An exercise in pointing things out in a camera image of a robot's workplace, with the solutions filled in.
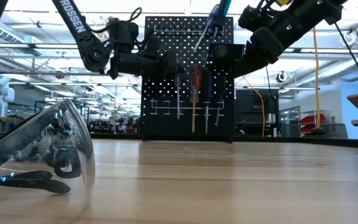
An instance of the overhead duct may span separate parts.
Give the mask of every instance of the overhead duct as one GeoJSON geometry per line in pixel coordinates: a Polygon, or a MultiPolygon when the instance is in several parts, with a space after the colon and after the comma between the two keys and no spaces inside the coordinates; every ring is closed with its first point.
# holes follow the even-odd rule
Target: overhead duct
{"type": "MultiPolygon", "coordinates": [[[[347,60],[345,62],[336,62],[332,65],[328,65],[320,69],[319,71],[319,82],[329,82],[337,78],[341,78],[344,75],[348,75],[357,69],[357,65],[354,60],[347,60]]],[[[298,80],[296,86],[309,85],[310,82],[316,80],[316,70],[309,73],[306,77],[298,80]]]]}
{"type": "MultiPolygon", "coordinates": [[[[22,39],[18,35],[14,35],[12,32],[8,31],[8,28],[1,23],[0,23],[0,38],[2,40],[5,40],[6,42],[18,43],[18,44],[21,44],[24,42],[27,42],[27,43],[41,42],[31,35],[24,35],[24,38],[22,39]]],[[[17,49],[17,51],[25,53],[25,54],[31,54],[34,56],[42,55],[41,52],[39,52],[38,50],[35,50],[35,49],[17,49]]]]}

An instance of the workshop background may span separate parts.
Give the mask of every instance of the workshop background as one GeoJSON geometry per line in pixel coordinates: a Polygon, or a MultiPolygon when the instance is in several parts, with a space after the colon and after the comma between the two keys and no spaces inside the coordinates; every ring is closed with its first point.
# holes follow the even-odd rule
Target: workshop background
{"type": "MultiPolygon", "coordinates": [[[[235,44],[245,44],[252,35],[238,27],[236,21],[246,5],[254,6],[257,2],[232,0],[227,17],[233,17],[235,44]]],[[[76,0],[75,3],[92,29],[104,27],[108,17],[128,20],[136,7],[142,7],[142,15],[134,21],[139,26],[139,40],[144,38],[147,16],[208,16],[216,4],[204,0],[126,0],[125,4],[76,0]]],[[[358,58],[358,1],[345,3],[338,25],[358,58]]],[[[348,99],[348,96],[358,94],[357,67],[335,26],[323,21],[316,26],[316,31],[320,58],[320,108],[325,117],[322,124],[333,127],[331,138],[358,139],[358,127],[352,124],[352,120],[358,120],[358,109],[348,99]]],[[[99,34],[98,38],[105,40],[108,37],[99,34]]],[[[267,70],[258,70],[234,82],[235,100],[250,90],[249,85],[262,92],[268,90],[270,84],[270,89],[278,92],[278,121],[282,123],[278,135],[300,137],[310,131],[310,127],[303,129],[305,124],[315,123],[316,62],[313,47],[313,32],[308,32],[267,70]],[[312,121],[302,123],[310,116],[312,121]]],[[[28,118],[57,101],[69,98],[75,102],[92,133],[139,132],[142,77],[121,73],[119,78],[112,80],[109,76],[88,72],[73,37],[49,0],[38,0],[36,4],[31,0],[9,0],[0,20],[2,73],[12,78],[9,86],[15,91],[14,102],[9,103],[6,115],[15,120],[9,122],[16,124],[21,118],[28,118]]],[[[257,104],[257,100],[247,103],[257,104]]],[[[239,119],[235,119],[233,126],[260,121],[261,116],[251,115],[252,111],[244,118],[247,112],[235,110],[234,116],[239,119]]],[[[0,125],[0,132],[8,129],[9,125],[0,125]]],[[[272,137],[277,136],[276,132],[272,133],[272,137]]],[[[248,132],[242,129],[236,134],[248,132]]]]}

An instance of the ceiling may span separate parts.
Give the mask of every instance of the ceiling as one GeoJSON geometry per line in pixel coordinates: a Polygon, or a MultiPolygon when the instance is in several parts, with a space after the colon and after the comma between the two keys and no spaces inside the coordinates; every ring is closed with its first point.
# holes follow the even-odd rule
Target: ceiling
{"type": "MultiPolygon", "coordinates": [[[[256,0],[232,0],[228,16],[234,17],[237,21],[244,8],[248,5],[255,5],[256,0]]],[[[171,1],[171,0],[126,0],[125,4],[118,4],[117,1],[111,0],[75,0],[76,5],[86,16],[87,23],[93,29],[100,29],[104,26],[109,16],[118,17],[122,20],[127,20],[131,12],[137,8],[142,7],[143,14],[136,19],[139,26],[139,40],[143,39],[143,30],[145,24],[145,16],[207,16],[212,7],[218,3],[217,1],[205,0],[186,0],[186,1],[171,1]]],[[[358,1],[350,0],[344,5],[342,20],[338,22],[342,30],[348,30],[350,27],[356,27],[358,24],[358,1]]],[[[9,0],[6,10],[0,20],[0,27],[6,29],[11,34],[22,39],[23,42],[38,42],[48,44],[74,44],[75,41],[68,31],[62,18],[57,13],[55,6],[51,0],[9,0]]],[[[318,35],[318,47],[338,49],[343,48],[340,41],[340,36],[334,26],[329,26],[325,21],[316,26],[318,35]]],[[[235,43],[244,44],[252,35],[247,30],[242,30],[240,27],[235,28],[235,43]]],[[[352,48],[358,49],[358,39],[353,41],[352,48]]],[[[5,40],[0,38],[0,43],[5,43],[5,40]]],[[[307,33],[292,47],[312,48],[313,47],[313,33],[307,33]]],[[[83,86],[87,83],[99,84],[120,84],[123,86],[91,86],[91,89],[86,89],[81,86],[44,86],[43,90],[46,95],[52,96],[52,91],[70,92],[75,96],[80,97],[97,97],[97,98],[114,98],[117,105],[121,105],[121,110],[128,113],[139,113],[140,108],[140,87],[133,85],[141,84],[141,77],[137,78],[133,75],[122,74],[116,80],[111,80],[110,77],[101,75],[86,74],[83,63],[79,57],[78,51],[75,49],[38,49],[42,53],[41,57],[34,57],[31,54],[18,52],[15,49],[8,49],[0,47],[0,55],[9,58],[17,63],[36,69],[41,73],[77,73],[72,76],[65,75],[64,77],[35,75],[27,76],[27,82],[52,82],[52,83],[72,83],[82,82],[83,86]],[[123,102],[123,99],[134,99],[123,102]]],[[[275,76],[278,73],[285,72],[287,74],[300,74],[305,76],[308,73],[313,73],[316,67],[314,54],[305,55],[305,59],[297,59],[294,57],[282,56],[278,62],[268,66],[268,73],[270,75],[270,83],[272,85],[279,85],[275,81],[275,76]]],[[[324,67],[334,63],[337,60],[337,55],[331,57],[327,55],[324,60],[320,60],[320,66],[324,67]]],[[[1,65],[12,68],[16,71],[24,72],[27,69],[12,63],[6,62],[0,58],[1,65]]],[[[267,73],[265,69],[261,69],[254,73],[248,74],[246,79],[252,85],[267,85],[267,73]]],[[[236,80],[238,85],[245,85],[246,82],[242,78],[236,80]]]]}

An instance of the black pegboard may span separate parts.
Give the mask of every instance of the black pegboard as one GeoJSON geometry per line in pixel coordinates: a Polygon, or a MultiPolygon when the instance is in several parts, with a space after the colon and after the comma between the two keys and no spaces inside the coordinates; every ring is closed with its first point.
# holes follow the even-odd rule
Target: black pegboard
{"type": "MultiPolygon", "coordinates": [[[[167,50],[175,50],[185,67],[185,73],[181,75],[180,120],[177,120],[177,88],[174,78],[159,80],[153,74],[143,74],[142,77],[142,107],[140,115],[140,131],[144,135],[169,135],[169,136],[232,136],[234,135],[234,79],[229,78],[231,67],[217,67],[211,65],[213,76],[213,89],[209,110],[208,134],[205,133],[205,110],[202,102],[197,103],[195,120],[195,132],[192,133],[193,110],[190,102],[191,75],[193,65],[203,65],[209,46],[213,41],[213,33],[208,32],[196,53],[193,53],[201,33],[204,29],[207,17],[146,17],[145,29],[154,29],[155,35],[161,40],[158,52],[162,55],[167,50]],[[226,76],[226,91],[224,105],[216,100],[216,81],[218,76],[226,76]],[[220,109],[218,127],[216,115],[220,109]]],[[[215,40],[215,44],[233,44],[233,18],[227,17],[226,23],[215,40]]]]}

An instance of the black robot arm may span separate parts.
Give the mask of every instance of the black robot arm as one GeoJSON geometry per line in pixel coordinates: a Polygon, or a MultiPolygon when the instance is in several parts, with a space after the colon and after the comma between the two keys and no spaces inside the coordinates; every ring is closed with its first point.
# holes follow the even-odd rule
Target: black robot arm
{"type": "Polygon", "coordinates": [[[253,35],[246,43],[242,59],[236,62],[234,76],[247,75],[275,63],[285,49],[322,20],[330,25],[341,20],[342,4],[346,1],[261,0],[256,8],[246,7],[238,24],[253,35]],[[275,2],[291,5],[284,11],[276,11],[271,9],[275,2]]]}
{"type": "MultiPolygon", "coordinates": [[[[8,0],[0,0],[0,18],[8,0]]],[[[136,17],[135,12],[141,13],[138,8],[129,21],[120,21],[111,18],[107,27],[102,30],[92,30],[86,23],[74,3],[74,0],[52,0],[59,14],[70,30],[78,46],[81,59],[87,70],[104,74],[104,69],[109,62],[111,52],[111,69],[108,74],[113,78],[118,77],[119,72],[141,75],[150,72],[161,78],[173,76],[177,70],[183,70],[176,63],[176,53],[166,52],[162,56],[157,53],[160,42],[154,37],[153,30],[145,34],[145,40],[136,40],[139,27],[132,22],[136,17]],[[109,39],[104,42],[96,38],[93,32],[109,32],[109,39]],[[132,53],[134,46],[139,52],[132,53]]]]}

